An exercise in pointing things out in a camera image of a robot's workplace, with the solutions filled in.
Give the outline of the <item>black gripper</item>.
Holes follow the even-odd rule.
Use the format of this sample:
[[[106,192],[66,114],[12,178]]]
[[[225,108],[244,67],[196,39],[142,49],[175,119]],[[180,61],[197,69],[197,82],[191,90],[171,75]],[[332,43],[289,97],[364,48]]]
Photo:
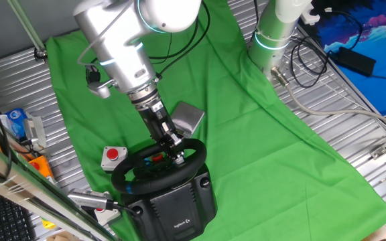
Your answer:
[[[177,132],[164,103],[160,99],[148,99],[135,102],[135,109],[139,112],[151,137],[161,137],[157,143],[164,153],[175,165],[183,164],[183,137]]]

